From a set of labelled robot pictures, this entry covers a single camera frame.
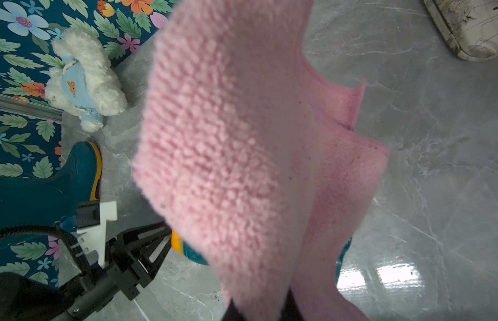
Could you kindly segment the teal rubber boot orange sole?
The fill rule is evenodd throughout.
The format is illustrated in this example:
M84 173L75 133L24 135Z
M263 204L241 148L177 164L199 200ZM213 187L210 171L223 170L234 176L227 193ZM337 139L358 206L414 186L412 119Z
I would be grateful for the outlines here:
M97 199L103 164L91 142L74 144L62 169L46 179L0 176L0 229L53 226L76 214L79 204Z

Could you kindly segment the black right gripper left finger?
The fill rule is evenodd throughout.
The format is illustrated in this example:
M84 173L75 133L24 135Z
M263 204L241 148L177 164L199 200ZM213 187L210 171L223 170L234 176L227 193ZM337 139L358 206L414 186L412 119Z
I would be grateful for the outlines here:
M225 314L222 318L222 321L245 321L245 317L237 309L233 300L230 301L228 308L226 309Z

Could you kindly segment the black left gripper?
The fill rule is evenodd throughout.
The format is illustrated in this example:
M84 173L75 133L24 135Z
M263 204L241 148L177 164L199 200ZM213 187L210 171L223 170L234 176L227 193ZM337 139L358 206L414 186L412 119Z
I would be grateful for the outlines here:
M155 279L171 249L170 234L171 228L164 222L124 232L125 245L150 243L143 248L140 258L148 281ZM85 289L83 277L79 275L60 286L59 290L68 302L53 320L85 320L105 308L117 294L123 294L130 301L139 296L144 278L137 274L136 261L120 248L116 239L111 239L110 245L107 266L100 267L98 263L92 265L92 280L95 282L92 289Z

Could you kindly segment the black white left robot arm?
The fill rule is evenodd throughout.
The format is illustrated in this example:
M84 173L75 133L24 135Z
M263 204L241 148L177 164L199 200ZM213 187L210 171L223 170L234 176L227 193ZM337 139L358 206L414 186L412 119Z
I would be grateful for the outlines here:
M106 266L89 264L78 239L60 226L16 226L0 230L0 239L51 235L61 239L80 273L58 289L13 272L0 274L0 320L85 320L102 310L118 292L129 300L156 277L171 249L165 223L123 231L101 245Z

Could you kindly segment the pink microfiber cloth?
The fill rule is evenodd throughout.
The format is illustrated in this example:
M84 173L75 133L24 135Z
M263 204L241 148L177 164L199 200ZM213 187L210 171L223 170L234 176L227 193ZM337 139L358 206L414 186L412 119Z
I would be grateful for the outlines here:
M324 79L302 45L311 1L181 1L157 34L133 175L245 320L364 320L338 257L388 149L355 133L363 87Z

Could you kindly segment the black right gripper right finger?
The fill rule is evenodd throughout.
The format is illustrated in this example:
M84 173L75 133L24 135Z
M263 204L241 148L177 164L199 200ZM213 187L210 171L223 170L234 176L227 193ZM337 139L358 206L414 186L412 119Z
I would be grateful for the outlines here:
M279 319L280 321L304 321L304 318L297 306L297 303L295 301L293 292L291 289L289 289L286 300L285 300L285 305L282 308L281 311L281 317Z

